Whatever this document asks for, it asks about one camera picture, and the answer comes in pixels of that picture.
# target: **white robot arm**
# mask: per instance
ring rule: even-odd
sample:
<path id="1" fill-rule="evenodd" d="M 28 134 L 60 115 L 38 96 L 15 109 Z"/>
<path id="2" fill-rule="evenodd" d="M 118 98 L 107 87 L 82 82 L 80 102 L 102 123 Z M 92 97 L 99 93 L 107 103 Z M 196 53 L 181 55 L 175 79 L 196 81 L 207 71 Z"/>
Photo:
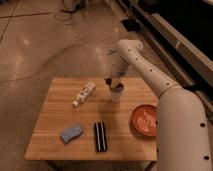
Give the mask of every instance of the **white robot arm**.
<path id="1" fill-rule="evenodd" d="M 111 70 L 110 87 L 116 87 L 128 66 L 139 73 L 159 98 L 157 106 L 158 171 L 212 171 L 205 110 L 200 99 L 183 89 L 139 52 L 138 40 L 120 40 Z"/>

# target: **blue sponge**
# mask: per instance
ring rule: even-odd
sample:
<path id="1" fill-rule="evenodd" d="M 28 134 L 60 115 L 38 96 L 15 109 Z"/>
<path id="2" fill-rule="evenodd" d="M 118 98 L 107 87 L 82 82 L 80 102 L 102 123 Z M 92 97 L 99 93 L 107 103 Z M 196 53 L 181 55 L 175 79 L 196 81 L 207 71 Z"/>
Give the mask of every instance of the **blue sponge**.
<path id="1" fill-rule="evenodd" d="M 76 124 L 66 130 L 64 130 L 60 137 L 65 144 L 68 144 L 70 140 L 79 137 L 83 133 L 83 129 L 79 124 Z"/>

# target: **cup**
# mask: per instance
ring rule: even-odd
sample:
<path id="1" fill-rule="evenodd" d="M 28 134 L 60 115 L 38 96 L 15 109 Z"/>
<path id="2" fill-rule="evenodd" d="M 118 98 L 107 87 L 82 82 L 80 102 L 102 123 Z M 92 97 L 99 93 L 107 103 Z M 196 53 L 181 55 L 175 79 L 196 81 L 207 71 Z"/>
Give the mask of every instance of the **cup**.
<path id="1" fill-rule="evenodd" d="M 119 103 L 123 94 L 124 85 L 119 84 L 116 88 L 109 88 L 111 92 L 111 100 L 114 103 Z"/>

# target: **table top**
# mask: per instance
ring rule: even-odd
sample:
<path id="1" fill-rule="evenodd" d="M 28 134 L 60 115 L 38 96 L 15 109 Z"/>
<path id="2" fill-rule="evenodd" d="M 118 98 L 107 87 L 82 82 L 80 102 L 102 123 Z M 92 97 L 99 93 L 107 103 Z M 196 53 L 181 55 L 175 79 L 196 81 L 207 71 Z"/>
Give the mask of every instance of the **table top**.
<path id="1" fill-rule="evenodd" d="M 96 92 L 77 108 L 76 94 L 93 81 Z M 25 154 L 27 160 L 116 160 L 155 161 L 156 140 L 140 135 L 132 128 L 132 111 L 141 104 L 156 106 L 157 97 L 141 78 L 124 78 L 120 103 L 110 100 L 102 78 L 55 78 L 34 128 Z M 106 127 L 107 152 L 96 152 L 94 123 Z M 84 133 L 65 145 L 59 135 L 66 128 L 80 124 Z"/>

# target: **floor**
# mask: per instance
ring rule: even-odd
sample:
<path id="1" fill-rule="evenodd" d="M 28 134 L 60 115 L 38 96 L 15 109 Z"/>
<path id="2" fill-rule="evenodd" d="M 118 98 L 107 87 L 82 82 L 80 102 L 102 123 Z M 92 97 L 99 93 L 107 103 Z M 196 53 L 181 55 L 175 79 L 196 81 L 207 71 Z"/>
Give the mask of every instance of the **floor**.
<path id="1" fill-rule="evenodd" d="M 143 38 L 126 32 L 113 5 L 91 0 L 88 10 L 62 14 L 60 0 L 10 0 L 0 5 L 0 170 L 51 170 L 24 154 L 53 77 L 104 77 L 120 39 L 141 39 L 143 55 L 172 74 Z M 129 68 L 128 74 L 138 76 Z M 72 162 L 65 170 L 142 170 L 140 162 Z"/>

